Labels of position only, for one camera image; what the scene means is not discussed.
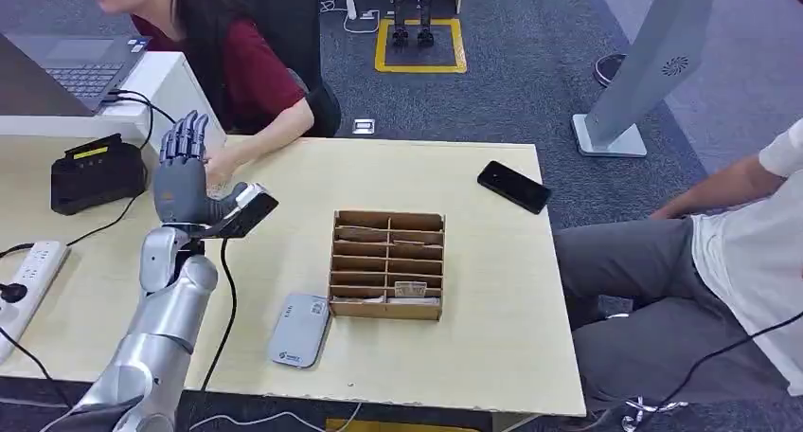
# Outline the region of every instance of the white shirt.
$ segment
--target white shirt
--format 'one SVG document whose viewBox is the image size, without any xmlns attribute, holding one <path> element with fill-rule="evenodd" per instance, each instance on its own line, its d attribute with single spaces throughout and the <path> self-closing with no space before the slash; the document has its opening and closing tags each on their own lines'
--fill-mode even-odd
<svg viewBox="0 0 803 432">
<path fill-rule="evenodd" d="M 771 197 L 713 217 L 693 216 L 692 254 L 703 282 L 748 333 L 803 312 L 803 119 L 758 156 L 788 178 Z M 803 394 L 803 320 L 756 339 Z"/>
</svg>

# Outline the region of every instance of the woman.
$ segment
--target woman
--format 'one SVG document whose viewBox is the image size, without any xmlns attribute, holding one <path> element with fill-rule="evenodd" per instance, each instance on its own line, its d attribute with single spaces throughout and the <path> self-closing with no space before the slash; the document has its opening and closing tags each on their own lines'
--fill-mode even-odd
<svg viewBox="0 0 803 432">
<path fill-rule="evenodd" d="M 227 132 L 254 135 L 206 166 L 210 186 L 237 167 L 292 143 L 314 117 L 293 76 L 238 0 L 97 0 L 107 13 L 130 13 L 150 50 L 183 51 Z"/>
</svg>

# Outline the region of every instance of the laptop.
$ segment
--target laptop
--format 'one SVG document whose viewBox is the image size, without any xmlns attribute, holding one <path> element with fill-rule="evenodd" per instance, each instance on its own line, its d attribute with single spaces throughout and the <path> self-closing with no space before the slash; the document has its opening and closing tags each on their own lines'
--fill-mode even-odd
<svg viewBox="0 0 803 432">
<path fill-rule="evenodd" d="M 0 115 L 95 115 L 142 59 L 149 40 L 0 34 Z"/>
</svg>

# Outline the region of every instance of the white desk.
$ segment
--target white desk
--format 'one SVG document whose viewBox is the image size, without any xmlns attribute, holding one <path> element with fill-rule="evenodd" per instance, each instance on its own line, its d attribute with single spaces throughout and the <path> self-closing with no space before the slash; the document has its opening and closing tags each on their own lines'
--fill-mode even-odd
<svg viewBox="0 0 803 432">
<path fill-rule="evenodd" d="M 214 152 L 225 143 L 225 132 L 183 53 L 146 53 L 120 89 L 144 94 L 154 105 L 176 119 L 192 110 L 210 115 L 210 123 L 206 128 L 207 149 Z M 158 113 L 153 121 L 151 146 L 158 152 L 162 135 L 171 124 Z M 148 133 L 149 123 L 150 113 L 145 105 L 119 102 L 101 109 L 94 117 L 0 116 L 0 135 L 100 138 L 120 133 L 128 141 L 141 142 Z"/>
<path fill-rule="evenodd" d="M 122 203 L 73 217 L 51 212 L 49 164 L 74 140 L 31 141 L 0 139 L 0 188 L 18 190 L 0 202 L 0 212 L 14 215 L 4 221 L 0 247 L 66 241 L 119 213 Z M 492 159 L 540 178 L 531 145 L 356 139 L 304 139 L 243 171 L 239 179 L 265 185 L 280 205 L 229 246 L 242 300 L 209 389 L 515 412 L 516 421 L 584 415 L 548 214 L 532 215 L 479 187 L 476 175 Z M 314 367 L 269 363 L 266 346 L 284 298 L 326 294 L 336 209 L 446 214 L 443 317 L 336 317 Z M 156 224 L 151 197 L 142 197 L 118 226 L 74 247 L 22 338 L 56 378 L 91 382 L 107 364 L 139 295 L 139 246 Z M 218 247 L 207 248 L 215 262 Z M 1 260 L 0 277 L 21 258 Z M 206 311 L 189 388 L 200 386 L 228 320 L 226 290 L 221 281 Z M 41 377 L 19 352 L 0 375 Z"/>
</svg>

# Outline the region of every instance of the white cable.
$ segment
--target white cable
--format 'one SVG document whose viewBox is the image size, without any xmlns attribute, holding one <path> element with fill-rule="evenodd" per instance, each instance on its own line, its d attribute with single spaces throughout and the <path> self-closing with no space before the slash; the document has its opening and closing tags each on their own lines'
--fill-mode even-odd
<svg viewBox="0 0 803 432">
<path fill-rule="evenodd" d="M 59 417 L 58 420 L 54 420 L 53 423 L 50 423 L 50 424 L 46 425 L 45 428 L 40 430 L 39 432 L 47 432 L 48 430 L 50 430 L 50 427 L 53 427 L 59 421 L 63 420 L 64 418 L 66 418 L 68 416 L 70 416 L 70 413 L 72 413 L 72 412 L 73 412 L 73 410 L 70 410 L 70 411 L 64 413 L 63 415 L 61 415 L 61 417 Z"/>
<path fill-rule="evenodd" d="M 343 19 L 343 29 L 345 29 L 346 32 L 350 32 L 351 34 L 373 34 L 374 32 L 377 32 L 379 30 L 380 12 L 378 10 L 369 10 L 367 13 L 373 13 L 374 15 L 376 15 L 377 26 L 375 28 L 371 29 L 370 31 L 354 31 L 352 29 L 348 29 L 348 27 L 346 26 L 346 24 L 348 23 L 348 15 L 346 15 L 346 18 Z"/>
<path fill-rule="evenodd" d="M 354 408 L 354 413 L 351 413 L 351 417 L 348 418 L 348 421 L 346 421 L 346 423 L 343 424 L 343 426 L 341 428 L 337 429 L 337 431 L 335 431 L 335 432 L 343 432 L 344 430 L 346 430 L 348 425 L 351 424 L 352 421 L 354 421 L 354 418 L 357 416 L 357 413 L 360 412 L 360 408 L 362 406 L 363 406 L 362 403 L 357 404 L 357 407 Z M 281 412 L 281 413 L 279 413 L 277 415 L 270 416 L 268 418 L 263 418 L 261 420 L 249 421 L 249 422 L 240 422 L 240 421 L 237 421 L 234 418 L 232 418 L 230 416 L 227 416 L 227 415 L 217 415 L 217 416 L 213 416 L 211 418 L 206 418 L 205 420 L 194 424 L 189 430 L 192 430 L 192 429 L 194 429 L 196 427 L 200 427 L 200 426 L 202 426 L 202 425 L 204 425 L 206 423 L 211 423 L 211 422 L 217 421 L 217 420 L 226 420 L 226 421 L 229 421 L 230 423 L 232 423 L 234 425 L 246 426 L 246 425 L 255 425 L 255 424 L 268 423 L 270 421 L 273 421 L 273 420 L 276 420 L 278 418 L 281 418 L 282 416 L 289 416 L 291 418 L 294 418 L 296 421 L 306 425 L 307 427 L 309 427 L 312 430 L 316 430 L 317 432 L 327 432 L 326 430 L 324 430 L 324 429 L 322 429 L 320 427 L 317 427 L 315 425 L 307 423 L 306 421 L 304 421 L 301 418 L 299 418 L 298 416 L 296 416 L 295 413 L 291 413 L 289 411 L 283 411 L 283 412 Z"/>
<path fill-rule="evenodd" d="M 328 12 L 348 12 L 348 9 L 340 9 L 337 7 L 337 0 L 328 0 L 328 1 L 321 1 L 321 12 L 320 13 L 328 13 Z M 357 31 L 354 29 L 348 28 L 348 14 L 346 14 L 346 18 L 343 19 L 343 30 L 345 32 L 351 34 L 373 34 L 379 31 L 379 24 L 380 24 L 380 11 L 379 10 L 369 10 L 365 13 L 373 13 L 377 17 L 377 26 L 370 31 Z"/>
<path fill-rule="evenodd" d="M 24 401 L 22 399 L 11 399 L 8 397 L 0 397 L 0 404 L 40 406 L 42 408 L 69 408 L 69 406 L 66 404 L 49 404 L 47 402 Z"/>
<path fill-rule="evenodd" d="M 337 5 L 337 0 L 321 1 L 321 13 L 331 12 L 333 10 L 345 10 L 345 9 L 335 9 L 336 5 Z"/>
</svg>

